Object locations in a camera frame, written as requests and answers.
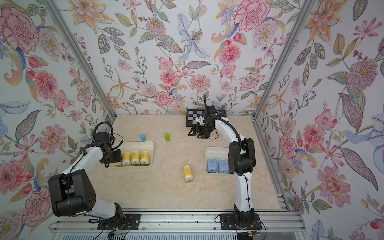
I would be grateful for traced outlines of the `blue sharpener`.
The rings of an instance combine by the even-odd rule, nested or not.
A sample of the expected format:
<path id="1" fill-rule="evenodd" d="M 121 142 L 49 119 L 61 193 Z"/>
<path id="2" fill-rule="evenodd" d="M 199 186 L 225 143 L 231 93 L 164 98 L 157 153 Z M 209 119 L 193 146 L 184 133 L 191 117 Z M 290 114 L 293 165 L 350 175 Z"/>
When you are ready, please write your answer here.
<path id="1" fill-rule="evenodd" d="M 215 174 L 217 172 L 217 168 L 218 168 L 218 163 L 216 159 L 210 158 L 207 160 L 206 171 L 209 174 Z"/>
<path id="2" fill-rule="evenodd" d="M 228 174 L 230 172 L 228 161 L 225 159 L 219 160 L 218 173 Z"/>

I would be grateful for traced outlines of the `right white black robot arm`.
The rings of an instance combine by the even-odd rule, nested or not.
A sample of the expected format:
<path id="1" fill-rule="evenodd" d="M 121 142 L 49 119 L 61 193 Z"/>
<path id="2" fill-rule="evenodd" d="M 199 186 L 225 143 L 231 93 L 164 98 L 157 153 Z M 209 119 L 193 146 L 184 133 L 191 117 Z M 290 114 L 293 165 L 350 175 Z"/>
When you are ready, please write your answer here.
<path id="1" fill-rule="evenodd" d="M 258 227 L 257 214 L 251 199 L 251 179 L 256 166 L 255 144 L 253 139 L 245 138 L 230 123 L 224 111 L 216 110 L 215 106 L 207 104 L 207 97 L 203 97 L 204 111 L 195 118 L 196 124 L 191 128 L 189 135 L 198 139 L 210 139 L 212 132 L 218 132 L 229 143 L 228 165 L 229 170 L 236 178 L 236 200 L 234 212 L 229 214 L 229 220 L 221 215 L 222 229 L 238 228 L 245 230 L 249 225 Z"/>

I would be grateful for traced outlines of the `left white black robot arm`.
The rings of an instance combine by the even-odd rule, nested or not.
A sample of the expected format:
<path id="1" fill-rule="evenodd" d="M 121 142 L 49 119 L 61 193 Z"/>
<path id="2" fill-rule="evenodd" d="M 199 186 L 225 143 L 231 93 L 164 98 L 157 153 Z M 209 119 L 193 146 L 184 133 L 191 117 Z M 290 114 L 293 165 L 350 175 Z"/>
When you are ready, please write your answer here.
<path id="1" fill-rule="evenodd" d="M 98 199 L 89 175 L 97 164 L 105 168 L 119 164 L 122 151 L 115 146 L 113 126 L 100 122 L 95 126 L 92 142 L 80 149 L 81 155 L 61 174 L 49 178 L 52 211 L 57 217 L 90 216 L 91 221 L 106 228 L 121 228 L 126 217 L 121 206 Z"/>

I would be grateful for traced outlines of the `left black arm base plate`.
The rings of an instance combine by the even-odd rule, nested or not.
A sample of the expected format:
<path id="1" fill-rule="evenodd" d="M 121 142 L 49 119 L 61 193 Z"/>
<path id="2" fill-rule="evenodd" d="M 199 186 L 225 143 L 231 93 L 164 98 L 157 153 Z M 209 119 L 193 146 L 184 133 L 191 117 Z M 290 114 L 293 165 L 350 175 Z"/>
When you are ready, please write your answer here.
<path id="1" fill-rule="evenodd" d="M 98 224 L 97 229 L 98 230 L 138 230 L 139 224 L 141 220 L 140 214 L 124 214 L 124 217 L 122 220 L 118 218 L 111 218 L 108 220 L 97 220 L 96 223 Z"/>

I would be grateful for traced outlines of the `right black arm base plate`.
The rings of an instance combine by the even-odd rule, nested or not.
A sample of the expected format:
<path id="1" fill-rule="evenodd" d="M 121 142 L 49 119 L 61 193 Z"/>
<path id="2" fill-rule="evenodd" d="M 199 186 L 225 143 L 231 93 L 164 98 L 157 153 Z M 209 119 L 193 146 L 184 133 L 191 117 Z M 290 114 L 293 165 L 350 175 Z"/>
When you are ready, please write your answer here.
<path id="1" fill-rule="evenodd" d="M 220 214 L 219 223 L 221 230 L 262 230 L 263 226 L 258 214 L 251 214 L 251 217 L 246 217 L 241 220 L 240 217 L 235 217 L 234 214 Z"/>

